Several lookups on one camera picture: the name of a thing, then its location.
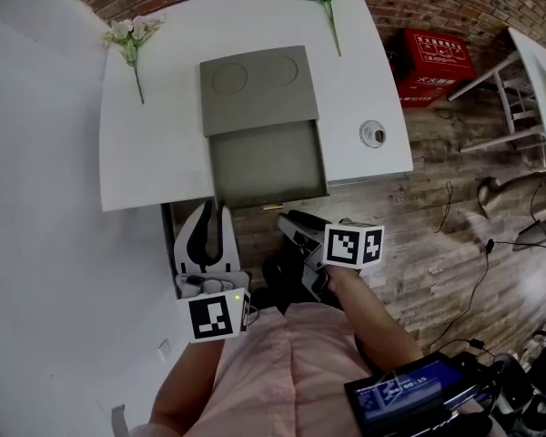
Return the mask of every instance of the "plant stem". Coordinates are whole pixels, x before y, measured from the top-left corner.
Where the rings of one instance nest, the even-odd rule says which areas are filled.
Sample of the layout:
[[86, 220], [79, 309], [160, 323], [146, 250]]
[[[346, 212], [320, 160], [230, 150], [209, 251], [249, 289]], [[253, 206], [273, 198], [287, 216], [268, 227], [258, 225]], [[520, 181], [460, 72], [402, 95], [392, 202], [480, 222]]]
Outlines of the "plant stem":
[[136, 74], [137, 90], [139, 91], [139, 98], [142, 99], [142, 104], [144, 103], [144, 95], [142, 94], [142, 86], [139, 84], [139, 75], [137, 74], [137, 66], [134, 65], [134, 73]]
[[331, 25], [331, 34], [334, 36], [334, 42], [336, 42], [338, 55], [342, 56], [342, 52], [339, 49], [338, 31], [336, 30], [336, 22], [334, 21], [334, 10], [331, 7], [331, 2], [328, 2], [328, 8], [326, 9], [326, 13], [328, 14], [329, 24]]

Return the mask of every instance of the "person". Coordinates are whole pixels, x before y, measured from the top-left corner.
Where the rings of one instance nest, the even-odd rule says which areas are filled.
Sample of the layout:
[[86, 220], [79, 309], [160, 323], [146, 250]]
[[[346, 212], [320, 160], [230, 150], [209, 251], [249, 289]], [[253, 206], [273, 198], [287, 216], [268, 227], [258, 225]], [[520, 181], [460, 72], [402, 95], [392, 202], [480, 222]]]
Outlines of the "person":
[[[422, 357], [358, 273], [326, 267], [342, 310], [321, 303], [258, 313], [246, 335], [188, 344], [132, 437], [359, 435], [344, 384]], [[471, 403], [467, 412], [476, 412]], [[505, 436], [494, 423], [492, 434]]]

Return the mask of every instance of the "table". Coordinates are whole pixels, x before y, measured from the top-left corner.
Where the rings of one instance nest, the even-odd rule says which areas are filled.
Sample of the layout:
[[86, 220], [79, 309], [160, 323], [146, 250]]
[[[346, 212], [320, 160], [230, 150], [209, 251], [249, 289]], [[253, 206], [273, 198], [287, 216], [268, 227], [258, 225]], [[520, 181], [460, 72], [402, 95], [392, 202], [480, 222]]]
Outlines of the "table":
[[[198, 64], [280, 46], [306, 47], [330, 184], [412, 170], [399, 96], [366, 3], [333, 6], [342, 57], [315, 2], [190, 0], [165, 9], [166, 22], [139, 55], [144, 105], [133, 71], [110, 47], [99, 133], [103, 210], [212, 196]], [[367, 120], [385, 128], [379, 148], [360, 140]]]
[[[481, 143], [476, 146], [462, 148], [461, 152], [468, 152], [535, 134], [543, 134], [546, 138], [546, 49], [513, 27], [510, 27], [508, 31], [514, 45], [516, 46], [516, 51], [510, 54], [505, 60], [497, 64], [494, 68], [478, 77], [475, 81], [469, 83], [463, 89], [450, 96], [449, 101], [456, 99], [465, 92], [474, 88], [482, 81], [494, 76], [496, 79], [496, 84], [498, 85], [506, 118], [508, 118], [510, 134], [508, 136], [492, 139], [491, 141], [486, 141], [485, 143]], [[522, 131], [515, 131], [514, 129], [513, 122], [511, 121], [510, 106], [505, 96], [505, 92], [503, 91], [503, 86], [505, 86], [506, 83], [500, 80], [498, 74], [499, 71], [505, 66], [508, 66], [517, 60], [521, 60], [524, 68], [526, 69], [526, 74], [528, 75], [532, 90], [534, 91], [537, 108], [541, 117], [541, 125], [527, 128]]]

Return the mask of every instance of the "white cube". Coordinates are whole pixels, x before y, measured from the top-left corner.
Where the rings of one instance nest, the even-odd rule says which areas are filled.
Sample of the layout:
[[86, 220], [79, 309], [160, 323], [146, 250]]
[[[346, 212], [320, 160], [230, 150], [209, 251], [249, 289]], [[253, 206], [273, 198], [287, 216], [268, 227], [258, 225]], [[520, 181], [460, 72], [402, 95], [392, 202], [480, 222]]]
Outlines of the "white cube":
[[384, 227], [343, 222], [326, 225], [323, 263], [364, 269], [378, 264], [384, 252]]
[[191, 343], [237, 337], [247, 330], [250, 295], [243, 288], [176, 301]]

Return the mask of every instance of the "digital display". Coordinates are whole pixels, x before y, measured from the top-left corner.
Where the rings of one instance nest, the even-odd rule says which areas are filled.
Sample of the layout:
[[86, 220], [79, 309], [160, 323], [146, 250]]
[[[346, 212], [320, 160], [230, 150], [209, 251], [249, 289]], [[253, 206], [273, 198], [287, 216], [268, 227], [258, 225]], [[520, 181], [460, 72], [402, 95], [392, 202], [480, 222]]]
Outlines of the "digital display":
[[461, 381], [463, 375], [442, 361], [434, 361], [415, 371], [393, 374], [392, 379], [355, 391], [366, 422], [385, 418], [439, 395]]

